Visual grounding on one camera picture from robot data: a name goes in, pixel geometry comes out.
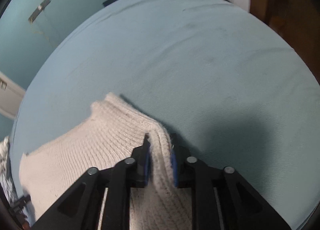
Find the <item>white puffer jacket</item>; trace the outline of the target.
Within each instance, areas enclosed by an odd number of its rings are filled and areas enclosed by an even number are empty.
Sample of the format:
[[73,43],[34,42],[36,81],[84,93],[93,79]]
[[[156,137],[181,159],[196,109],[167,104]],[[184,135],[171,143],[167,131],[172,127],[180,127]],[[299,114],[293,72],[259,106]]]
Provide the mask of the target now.
[[1,175],[4,176],[5,181],[13,185],[10,161],[10,138],[5,136],[1,141]]

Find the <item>light blue bed sheet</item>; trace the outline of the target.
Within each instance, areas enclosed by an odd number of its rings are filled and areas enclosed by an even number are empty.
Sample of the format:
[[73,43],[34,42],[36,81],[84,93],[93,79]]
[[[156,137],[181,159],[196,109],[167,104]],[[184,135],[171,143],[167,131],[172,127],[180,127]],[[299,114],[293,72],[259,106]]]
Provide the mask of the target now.
[[177,132],[214,167],[234,166],[287,221],[319,203],[319,84],[279,35],[223,0],[119,0],[78,26],[29,85],[12,131],[23,154],[112,92]]

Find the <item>dark wooden chair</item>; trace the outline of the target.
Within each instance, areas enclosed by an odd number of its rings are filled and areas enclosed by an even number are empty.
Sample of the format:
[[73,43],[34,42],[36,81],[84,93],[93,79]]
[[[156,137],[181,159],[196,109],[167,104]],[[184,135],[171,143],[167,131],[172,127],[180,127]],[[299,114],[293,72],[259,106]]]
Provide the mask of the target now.
[[280,35],[319,80],[319,0],[250,0],[249,12]]

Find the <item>white and blue knit sweater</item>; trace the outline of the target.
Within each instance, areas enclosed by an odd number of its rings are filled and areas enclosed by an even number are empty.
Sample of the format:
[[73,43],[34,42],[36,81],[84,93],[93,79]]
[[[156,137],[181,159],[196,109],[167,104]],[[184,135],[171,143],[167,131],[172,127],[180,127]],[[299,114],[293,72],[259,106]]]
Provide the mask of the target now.
[[191,198],[174,186],[167,130],[156,120],[109,93],[91,105],[91,115],[66,134],[22,155],[20,184],[30,195],[33,215],[45,211],[90,167],[113,167],[129,157],[148,135],[151,178],[134,189],[130,200],[131,229],[191,229]]

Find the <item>white room door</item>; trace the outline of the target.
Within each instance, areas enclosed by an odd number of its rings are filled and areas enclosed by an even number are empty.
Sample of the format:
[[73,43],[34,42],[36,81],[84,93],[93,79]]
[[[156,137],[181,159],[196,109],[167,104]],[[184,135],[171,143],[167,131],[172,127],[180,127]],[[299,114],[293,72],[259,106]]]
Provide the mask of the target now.
[[9,119],[14,120],[18,113],[20,104],[25,95],[25,90],[18,84],[14,83],[5,74],[0,72],[1,89],[0,89],[0,109],[1,114]]

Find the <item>wall power strip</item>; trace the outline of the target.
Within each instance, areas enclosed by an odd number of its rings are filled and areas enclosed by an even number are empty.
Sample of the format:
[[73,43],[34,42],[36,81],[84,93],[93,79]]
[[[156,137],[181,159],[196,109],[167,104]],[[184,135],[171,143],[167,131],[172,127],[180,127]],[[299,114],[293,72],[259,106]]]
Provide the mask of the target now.
[[32,12],[32,14],[29,16],[28,21],[30,24],[32,24],[36,18],[39,16],[40,13],[42,13],[45,8],[51,3],[51,0],[43,0],[37,8]]

